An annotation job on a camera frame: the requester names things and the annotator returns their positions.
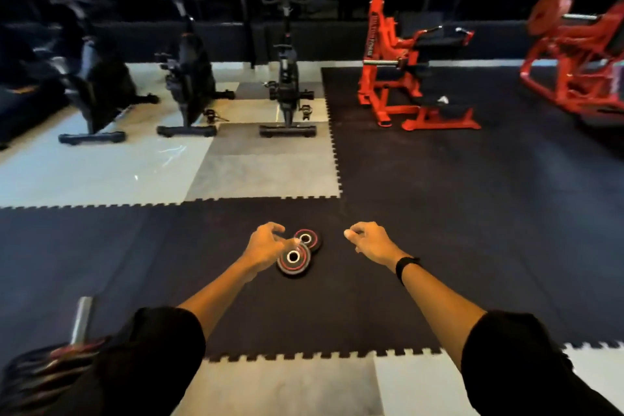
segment person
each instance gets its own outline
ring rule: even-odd
[[[298,245],[279,237],[284,231],[276,223],[258,227],[242,256],[178,307],[137,311],[49,414],[171,414],[202,362],[207,338],[243,286]],[[486,312],[428,273],[376,223],[357,223],[344,233],[356,252],[399,275],[482,416],[621,414],[574,374],[534,316]]]

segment red exercise machine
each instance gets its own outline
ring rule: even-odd
[[[390,127],[393,114],[415,114],[416,119],[405,120],[402,123],[404,130],[416,129],[450,129],[472,128],[480,129],[472,119],[472,108],[466,109],[459,118],[449,119],[444,115],[445,106],[435,105],[398,105],[388,106],[390,89],[404,89],[410,98],[422,97],[421,81],[417,70],[428,67],[428,63],[419,63],[420,48],[461,48],[468,45],[474,32],[456,28],[460,36],[423,38],[423,35],[442,30],[442,25],[426,30],[416,30],[412,38],[402,39],[396,34],[396,21],[393,17],[385,17],[383,13],[384,0],[371,0],[368,23],[368,37],[364,54],[364,67],[357,93],[361,105],[370,105],[378,125]],[[377,81],[379,66],[395,66],[402,71],[398,81]]]
[[[567,112],[624,120],[616,65],[624,59],[624,0],[604,15],[571,14],[571,7],[572,0],[539,0],[535,5],[527,29],[540,39],[528,52],[520,79]],[[544,57],[557,60],[554,89],[530,76],[535,60]]]

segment bracelet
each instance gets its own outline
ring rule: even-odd
[[[403,269],[410,263],[413,263],[415,265],[418,265],[419,267],[422,267],[421,260],[419,258],[403,257],[401,260],[396,262],[396,268],[394,269],[394,272],[396,273],[396,278],[399,279],[399,281],[401,282],[403,286],[405,286],[403,284],[403,279],[402,279]]]

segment hand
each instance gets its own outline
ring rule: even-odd
[[[286,240],[274,234],[284,233],[285,230],[284,226],[269,222],[252,234],[245,252],[237,262],[245,267],[246,282],[253,280],[259,272],[274,264],[280,255],[294,250],[301,243],[300,239]]]
[[[386,230],[376,222],[359,222],[344,231],[349,242],[355,244],[355,252],[363,253],[370,260],[388,267],[394,273],[396,262],[411,257],[397,247]]]

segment black shirt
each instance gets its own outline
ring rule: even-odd
[[[201,329],[183,309],[140,309],[49,414],[169,416],[202,363]],[[481,318],[464,347],[462,376],[482,416],[621,415],[574,374],[530,314]]]

